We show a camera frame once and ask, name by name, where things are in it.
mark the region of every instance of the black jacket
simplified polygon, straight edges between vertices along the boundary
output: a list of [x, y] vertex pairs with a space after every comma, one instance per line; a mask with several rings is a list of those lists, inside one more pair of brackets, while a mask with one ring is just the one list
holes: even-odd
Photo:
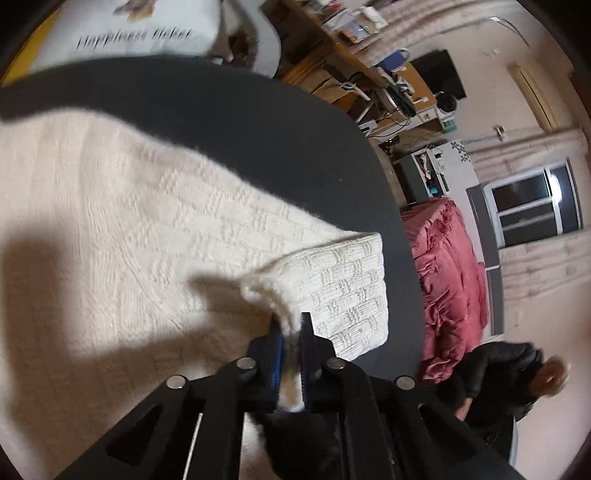
[[543, 364], [542, 350], [530, 343], [491, 342], [467, 354], [442, 382], [438, 396], [457, 410], [466, 397], [473, 398], [466, 417], [471, 426], [483, 426], [510, 414], [521, 420], [537, 398], [529, 383]]

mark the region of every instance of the dark sleeve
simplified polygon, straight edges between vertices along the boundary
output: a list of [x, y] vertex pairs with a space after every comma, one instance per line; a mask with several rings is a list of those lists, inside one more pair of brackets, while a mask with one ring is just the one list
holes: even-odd
[[531, 343], [491, 342], [476, 347], [456, 366], [466, 386], [466, 394], [476, 398], [482, 388], [482, 381], [489, 365], [520, 362], [526, 367], [535, 358], [535, 348]]
[[519, 407], [515, 408], [513, 410], [513, 412], [511, 412], [511, 413], [515, 417], [515, 421], [520, 421], [529, 412], [531, 412], [532, 408], [534, 408], [534, 405], [533, 405], [533, 403], [530, 403], [529, 405], [523, 405], [523, 406], [519, 406]]

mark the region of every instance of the metal screw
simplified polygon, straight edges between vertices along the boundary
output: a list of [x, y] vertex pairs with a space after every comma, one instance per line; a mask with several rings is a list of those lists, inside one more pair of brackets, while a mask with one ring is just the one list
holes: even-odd
[[398, 377], [396, 379], [396, 386], [400, 389], [400, 390], [412, 390], [414, 387], [416, 387], [417, 383], [415, 382], [413, 377]]
[[173, 388], [178, 390], [179, 388], [183, 388], [187, 381], [181, 375], [173, 375], [166, 381], [166, 386], [168, 388]]
[[256, 367], [256, 360], [249, 356], [243, 356], [236, 361], [236, 366], [242, 370], [252, 370]]
[[333, 358], [328, 359], [326, 365], [328, 365], [329, 368], [332, 368], [332, 370], [341, 370], [345, 368], [345, 361], [342, 358], [334, 356]]

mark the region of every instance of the red comforter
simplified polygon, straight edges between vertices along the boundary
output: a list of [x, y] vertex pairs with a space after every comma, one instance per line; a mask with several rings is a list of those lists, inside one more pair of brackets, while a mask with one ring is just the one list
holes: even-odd
[[423, 203], [402, 219], [423, 290], [423, 378], [442, 381], [480, 344], [488, 322], [485, 268], [452, 200]]

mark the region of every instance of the person's hand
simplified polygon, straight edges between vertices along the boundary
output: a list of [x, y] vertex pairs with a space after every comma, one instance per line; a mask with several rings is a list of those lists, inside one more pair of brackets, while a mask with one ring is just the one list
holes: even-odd
[[468, 415], [468, 411], [470, 410], [471, 406], [472, 399], [470, 397], [465, 398], [462, 406], [456, 410], [456, 418], [458, 420], [464, 421], [466, 419], [466, 416]]

